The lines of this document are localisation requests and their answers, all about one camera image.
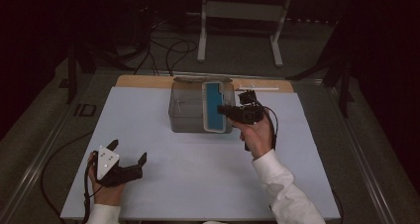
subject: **hand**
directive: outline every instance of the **hand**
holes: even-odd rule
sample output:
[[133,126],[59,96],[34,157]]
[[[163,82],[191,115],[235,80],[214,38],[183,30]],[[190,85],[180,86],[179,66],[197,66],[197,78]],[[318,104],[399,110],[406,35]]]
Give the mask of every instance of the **hand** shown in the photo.
[[241,140],[247,143],[254,159],[258,159],[271,150],[271,129],[266,116],[254,125],[229,120],[232,125],[241,130]]
[[[93,154],[90,154],[89,160],[93,159]],[[93,170],[93,166],[89,169],[89,178],[92,182],[92,190],[95,193],[93,197],[94,202],[96,204],[103,204],[109,206],[119,206],[121,203],[121,196],[124,191],[125,184],[121,184],[115,187],[104,187],[101,184],[96,182],[95,179],[95,171]]]

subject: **human arm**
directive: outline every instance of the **human arm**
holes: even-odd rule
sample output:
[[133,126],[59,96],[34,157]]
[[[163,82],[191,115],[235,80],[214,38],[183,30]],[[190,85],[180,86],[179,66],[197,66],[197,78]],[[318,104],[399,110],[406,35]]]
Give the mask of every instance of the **human arm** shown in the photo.
[[242,132],[254,157],[253,166],[277,223],[325,223],[314,204],[293,182],[293,174],[282,165],[271,148],[270,124],[264,118],[254,125],[231,121]]
[[92,182],[92,190],[95,193],[93,199],[94,204],[89,215],[88,224],[118,224],[118,217],[120,215],[121,197],[124,191],[125,184],[115,187],[103,187],[96,182],[93,167],[89,170],[89,178]]

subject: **person's left hand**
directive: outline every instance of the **person's left hand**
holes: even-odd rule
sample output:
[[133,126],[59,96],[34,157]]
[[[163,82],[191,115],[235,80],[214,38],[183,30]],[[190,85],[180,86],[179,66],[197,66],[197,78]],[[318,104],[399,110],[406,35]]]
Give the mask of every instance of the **person's left hand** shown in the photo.
[[[93,159],[93,154],[90,154],[89,161]],[[101,184],[96,182],[95,171],[93,166],[89,169],[89,178],[92,182],[93,193],[97,190],[100,190],[94,195],[95,204],[103,204],[109,206],[119,206],[121,203],[121,197],[123,195],[125,184],[121,184],[115,187],[104,187]]]

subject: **plastic container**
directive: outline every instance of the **plastic container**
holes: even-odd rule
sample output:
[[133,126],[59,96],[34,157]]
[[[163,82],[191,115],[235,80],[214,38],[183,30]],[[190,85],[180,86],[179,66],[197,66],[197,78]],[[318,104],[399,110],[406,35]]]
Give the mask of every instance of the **plastic container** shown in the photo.
[[[211,77],[176,80],[172,84],[169,103],[170,128],[175,133],[210,133],[204,130],[202,83]],[[224,84],[224,104],[235,105],[235,91],[230,79],[217,79]],[[225,133],[232,132],[226,121]]]

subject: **dark background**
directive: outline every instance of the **dark background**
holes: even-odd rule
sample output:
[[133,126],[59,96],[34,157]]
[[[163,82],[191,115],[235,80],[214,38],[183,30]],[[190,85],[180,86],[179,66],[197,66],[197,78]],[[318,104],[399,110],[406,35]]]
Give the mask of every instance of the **dark background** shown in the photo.
[[[201,11],[200,0],[151,3],[161,17],[180,27],[185,26],[185,12]],[[91,11],[81,13],[83,7]],[[0,0],[0,9],[2,138],[54,77],[55,67],[66,58],[72,29],[83,28],[93,16],[95,22],[104,20],[107,12],[98,0]],[[418,12],[418,0],[292,0],[288,18],[329,24],[340,19],[322,57],[347,54],[353,59],[353,76],[420,192]],[[107,27],[96,36],[111,34],[112,22],[104,23]],[[91,28],[83,28],[85,35],[95,27],[87,25]],[[99,46],[109,43],[112,47],[112,39],[104,39]]]

